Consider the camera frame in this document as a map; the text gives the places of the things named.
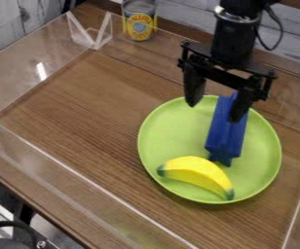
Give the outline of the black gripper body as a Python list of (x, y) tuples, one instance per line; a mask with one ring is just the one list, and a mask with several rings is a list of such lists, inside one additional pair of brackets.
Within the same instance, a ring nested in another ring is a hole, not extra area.
[(260, 37), (263, 12), (273, 15), (269, 6), (218, 6), (216, 8), (216, 33), (213, 44), (206, 46), (185, 40), (177, 66), (190, 62), (205, 80), (236, 90), (252, 87), (255, 101), (265, 100), (275, 80), (275, 73), (253, 62), (253, 49)]

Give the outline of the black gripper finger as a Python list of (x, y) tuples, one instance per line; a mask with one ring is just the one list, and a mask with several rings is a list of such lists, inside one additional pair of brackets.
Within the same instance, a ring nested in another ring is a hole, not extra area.
[(184, 66), (184, 93), (185, 101), (194, 107), (204, 96), (206, 80), (190, 62)]
[(241, 121), (251, 106), (253, 105), (255, 98), (256, 91), (252, 87), (244, 87), (233, 94), (233, 102), (229, 111), (229, 121), (233, 124), (237, 124)]

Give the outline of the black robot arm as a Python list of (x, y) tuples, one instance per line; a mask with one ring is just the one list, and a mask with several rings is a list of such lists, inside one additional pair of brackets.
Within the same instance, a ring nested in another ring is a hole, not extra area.
[(210, 46), (192, 40), (181, 43), (177, 66), (182, 71), (185, 102), (194, 107), (201, 101), (206, 80), (237, 92), (228, 120), (237, 124), (253, 103), (269, 98), (275, 71), (253, 59), (256, 40), (268, 49), (261, 36), (263, 13), (283, 27), (272, 5), (280, 0), (221, 0), (216, 7), (216, 32)]

